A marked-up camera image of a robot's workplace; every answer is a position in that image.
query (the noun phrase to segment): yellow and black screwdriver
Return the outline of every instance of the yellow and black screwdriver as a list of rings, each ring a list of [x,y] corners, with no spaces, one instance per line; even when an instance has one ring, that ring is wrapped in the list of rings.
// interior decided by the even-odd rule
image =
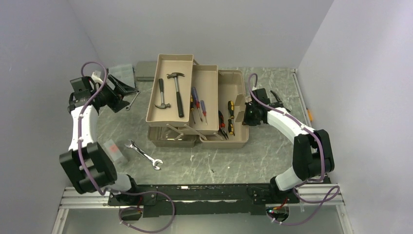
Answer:
[[[228,101],[228,111],[229,111],[229,119],[228,119],[228,132],[230,135],[235,136],[235,128],[234,128],[234,102]]]
[[[195,114],[193,113],[193,110],[194,110],[194,101],[193,101],[193,98],[192,98],[192,94],[191,94],[191,104],[190,104],[190,110],[192,111],[192,116],[193,116],[193,118],[194,118],[194,124],[196,124],[195,123]]]

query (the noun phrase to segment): top tray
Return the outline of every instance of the top tray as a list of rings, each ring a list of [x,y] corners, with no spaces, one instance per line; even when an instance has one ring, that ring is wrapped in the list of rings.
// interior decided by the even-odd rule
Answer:
[[[193,55],[159,55],[156,65],[155,79],[153,80],[152,94],[149,101],[146,122],[152,127],[165,127],[170,124],[174,127],[183,127],[189,123],[189,102],[192,83],[192,65],[196,63]],[[180,72],[185,77],[178,77],[178,86],[181,93],[184,117],[178,116],[176,104],[175,81],[167,78],[167,74]],[[158,109],[156,105],[161,104],[161,93],[159,91],[159,78],[164,80],[165,103],[171,107]]]

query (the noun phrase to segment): combination wrench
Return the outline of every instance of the combination wrench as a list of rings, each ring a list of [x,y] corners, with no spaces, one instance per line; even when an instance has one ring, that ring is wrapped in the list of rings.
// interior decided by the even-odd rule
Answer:
[[[136,95],[135,95],[135,97],[132,99],[132,101],[129,103],[129,105],[126,106],[126,110],[127,110],[127,111],[131,109],[131,106],[132,106],[133,102],[135,101],[135,99],[138,97],[138,95],[139,95],[140,93],[141,93],[141,92],[140,92],[139,90],[136,90]]]
[[[141,150],[133,140],[129,139],[128,142],[125,143],[125,146],[131,149],[136,150],[140,155],[142,155],[144,158],[146,158],[149,162],[152,163],[152,167],[155,170],[160,170],[161,168],[157,166],[158,163],[164,163],[160,159],[153,159],[151,156],[147,155],[145,151]]]

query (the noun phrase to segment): hammer head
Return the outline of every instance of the hammer head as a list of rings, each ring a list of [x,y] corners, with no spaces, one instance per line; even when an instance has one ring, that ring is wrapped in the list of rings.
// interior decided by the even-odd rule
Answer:
[[[169,78],[175,78],[175,77],[178,77],[178,76],[185,77],[185,75],[183,73],[180,73],[180,72],[174,72],[174,73],[171,73],[171,74],[167,74],[168,79]]]
[[[165,103],[162,103],[161,105],[155,105],[157,108],[159,108],[159,109],[166,109],[166,108],[169,108],[170,107],[170,104],[168,103],[168,104],[165,104]]]

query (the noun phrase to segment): gray wall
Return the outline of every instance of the gray wall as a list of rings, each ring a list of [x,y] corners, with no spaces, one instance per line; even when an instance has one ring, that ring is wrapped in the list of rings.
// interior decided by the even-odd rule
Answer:
[[[299,66],[356,234],[413,233],[413,1],[335,0]]]
[[[0,5],[0,233],[50,233],[69,184],[69,80],[97,55],[67,1]]]
[[[69,0],[106,65],[194,54],[201,64],[298,67],[333,0]]]

